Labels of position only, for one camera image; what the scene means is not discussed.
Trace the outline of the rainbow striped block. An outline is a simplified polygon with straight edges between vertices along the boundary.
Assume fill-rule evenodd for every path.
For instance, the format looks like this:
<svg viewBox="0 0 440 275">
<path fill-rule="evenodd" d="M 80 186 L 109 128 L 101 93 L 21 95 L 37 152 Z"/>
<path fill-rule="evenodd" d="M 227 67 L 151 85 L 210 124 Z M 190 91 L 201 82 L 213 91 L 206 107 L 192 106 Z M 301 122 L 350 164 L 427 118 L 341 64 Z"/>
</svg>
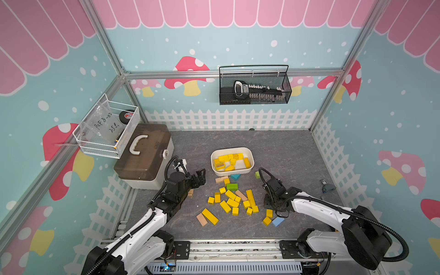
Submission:
<svg viewBox="0 0 440 275">
<path fill-rule="evenodd" d="M 220 171 L 226 168 L 226 165 L 224 162 L 218 162 L 214 164 L 215 170 Z"/>
</svg>

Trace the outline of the white oval plastic tub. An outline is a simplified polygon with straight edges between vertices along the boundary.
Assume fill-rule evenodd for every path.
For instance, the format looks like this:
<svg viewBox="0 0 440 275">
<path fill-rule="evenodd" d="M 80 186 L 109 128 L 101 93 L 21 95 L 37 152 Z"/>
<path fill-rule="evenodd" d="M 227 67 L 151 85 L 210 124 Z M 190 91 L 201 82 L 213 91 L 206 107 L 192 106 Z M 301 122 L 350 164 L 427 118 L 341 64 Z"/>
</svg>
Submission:
<svg viewBox="0 0 440 275">
<path fill-rule="evenodd" d="M 247 174 L 254 167 L 254 158 L 246 147 L 227 148 L 214 151 L 211 167 L 217 176 Z"/>
</svg>

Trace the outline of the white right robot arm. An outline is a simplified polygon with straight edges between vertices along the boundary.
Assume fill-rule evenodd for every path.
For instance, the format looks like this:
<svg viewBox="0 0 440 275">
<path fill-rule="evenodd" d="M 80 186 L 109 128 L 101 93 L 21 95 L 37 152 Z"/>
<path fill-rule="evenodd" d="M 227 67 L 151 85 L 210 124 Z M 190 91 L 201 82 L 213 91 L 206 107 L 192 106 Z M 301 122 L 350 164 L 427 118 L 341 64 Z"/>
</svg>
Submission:
<svg viewBox="0 0 440 275">
<path fill-rule="evenodd" d="M 288 189 L 272 173 L 259 168 L 258 174 L 266 191 L 265 206 L 276 217 L 286 219 L 299 213 L 319 220 L 332 231 L 308 228 L 296 240 L 299 255 L 313 253 L 350 256 L 363 268 L 375 270 L 381 262 L 400 262 L 410 253 L 404 238 L 392 228 L 380 223 L 366 207 L 342 207 L 313 197 L 301 189 Z"/>
</svg>

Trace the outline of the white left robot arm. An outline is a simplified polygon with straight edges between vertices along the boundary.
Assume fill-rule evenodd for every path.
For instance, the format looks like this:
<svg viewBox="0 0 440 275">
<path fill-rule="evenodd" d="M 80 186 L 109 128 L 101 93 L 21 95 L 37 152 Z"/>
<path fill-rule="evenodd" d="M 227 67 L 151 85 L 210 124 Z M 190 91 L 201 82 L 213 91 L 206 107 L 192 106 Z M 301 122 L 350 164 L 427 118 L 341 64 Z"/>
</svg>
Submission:
<svg viewBox="0 0 440 275">
<path fill-rule="evenodd" d="M 167 260 L 175 253 L 174 237 L 162 228 L 181 209 L 189 191 L 206 183 L 206 170 L 190 174 L 184 159 L 174 156 L 166 165 L 159 191 L 147 211 L 128 232 L 104 248 L 94 247 L 86 256 L 84 275 L 136 275 L 150 262 Z"/>
</svg>

